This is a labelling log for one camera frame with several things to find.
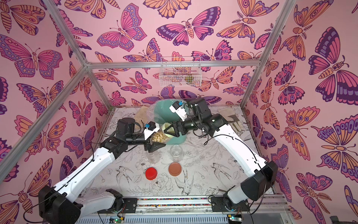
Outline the clear jar of peanuts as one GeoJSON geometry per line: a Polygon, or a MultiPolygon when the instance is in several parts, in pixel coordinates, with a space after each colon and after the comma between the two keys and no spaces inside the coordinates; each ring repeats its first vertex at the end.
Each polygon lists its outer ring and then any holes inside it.
{"type": "Polygon", "coordinates": [[[146,157],[151,164],[156,164],[160,161],[159,151],[154,151],[152,153],[146,152],[146,157]]]}

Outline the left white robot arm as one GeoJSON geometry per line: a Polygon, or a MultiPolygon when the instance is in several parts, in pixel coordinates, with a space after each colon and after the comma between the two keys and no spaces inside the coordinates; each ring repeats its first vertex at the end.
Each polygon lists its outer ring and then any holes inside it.
{"type": "Polygon", "coordinates": [[[158,123],[145,124],[141,133],[135,131],[136,125],[133,118],[118,120],[116,131],[100,143],[92,157],[53,187],[43,187],[38,195],[40,217],[50,224],[74,224],[78,219],[102,210],[122,212],[125,206],[123,195],[114,189],[83,199],[79,195],[103,169],[128,152],[129,146],[142,145],[148,153],[165,146],[151,140],[160,130],[158,123]]]}

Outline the red jar lid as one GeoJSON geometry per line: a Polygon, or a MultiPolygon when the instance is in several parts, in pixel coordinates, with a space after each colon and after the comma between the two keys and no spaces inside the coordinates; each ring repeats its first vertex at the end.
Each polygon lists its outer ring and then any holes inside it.
{"type": "Polygon", "coordinates": [[[158,172],[153,167],[150,167],[145,171],[145,177],[147,180],[150,180],[150,181],[154,180],[154,179],[156,179],[157,175],[158,175],[158,172]]]}

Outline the brown jar lid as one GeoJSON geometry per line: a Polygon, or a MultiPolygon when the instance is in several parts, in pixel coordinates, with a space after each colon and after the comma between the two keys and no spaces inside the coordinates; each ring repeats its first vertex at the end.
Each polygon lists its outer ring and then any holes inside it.
{"type": "Polygon", "coordinates": [[[182,172],[182,167],[178,162],[172,162],[168,167],[168,172],[171,176],[179,176],[182,172]]]}

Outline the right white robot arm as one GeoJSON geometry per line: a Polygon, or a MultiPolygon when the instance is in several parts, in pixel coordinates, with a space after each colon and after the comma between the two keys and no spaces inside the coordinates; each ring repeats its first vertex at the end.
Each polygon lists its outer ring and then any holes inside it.
{"type": "Polygon", "coordinates": [[[202,130],[210,139],[218,141],[239,163],[247,176],[240,185],[225,192],[223,202],[228,210],[235,210],[239,203],[262,200],[266,191],[275,182],[278,166],[275,162],[267,162],[255,153],[233,130],[220,114],[212,114],[206,101],[197,98],[185,103],[175,101],[170,107],[172,113],[180,117],[164,132],[178,137],[188,131],[202,130]]]}

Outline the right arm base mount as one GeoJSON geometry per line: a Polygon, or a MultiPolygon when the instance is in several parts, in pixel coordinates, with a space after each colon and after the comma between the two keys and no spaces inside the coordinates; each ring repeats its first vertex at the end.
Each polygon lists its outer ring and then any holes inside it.
{"type": "Polygon", "coordinates": [[[249,208],[247,200],[241,201],[240,203],[233,203],[226,197],[209,196],[208,202],[213,212],[248,211],[249,208]]]}

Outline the green jar lid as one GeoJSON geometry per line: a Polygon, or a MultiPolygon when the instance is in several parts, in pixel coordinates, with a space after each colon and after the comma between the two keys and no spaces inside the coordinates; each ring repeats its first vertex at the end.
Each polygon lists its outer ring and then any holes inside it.
{"type": "Polygon", "coordinates": [[[168,138],[175,137],[175,130],[171,123],[168,122],[164,123],[161,129],[166,137],[168,138]]]}

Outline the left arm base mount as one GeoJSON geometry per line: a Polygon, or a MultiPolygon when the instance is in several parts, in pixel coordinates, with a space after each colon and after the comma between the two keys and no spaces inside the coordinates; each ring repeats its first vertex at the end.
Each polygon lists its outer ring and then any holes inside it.
{"type": "Polygon", "coordinates": [[[114,199],[113,203],[108,205],[108,208],[102,207],[99,213],[135,213],[138,199],[137,198],[125,198],[121,193],[114,189],[107,189],[104,193],[114,199]]]}

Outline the green-lid peanut jar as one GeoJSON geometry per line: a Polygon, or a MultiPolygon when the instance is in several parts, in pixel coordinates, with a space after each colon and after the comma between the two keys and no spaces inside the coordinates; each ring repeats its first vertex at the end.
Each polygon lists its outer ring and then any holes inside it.
{"type": "Polygon", "coordinates": [[[167,139],[168,137],[165,135],[165,133],[163,133],[161,129],[151,136],[152,142],[165,143],[167,139]]]}

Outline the brown-lid peanut jar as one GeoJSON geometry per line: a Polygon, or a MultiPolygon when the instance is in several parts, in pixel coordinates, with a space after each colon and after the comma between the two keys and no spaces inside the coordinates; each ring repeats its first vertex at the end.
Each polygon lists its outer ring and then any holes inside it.
{"type": "Polygon", "coordinates": [[[170,148],[170,158],[174,162],[179,162],[183,159],[183,149],[180,145],[173,145],[170,148]]]}

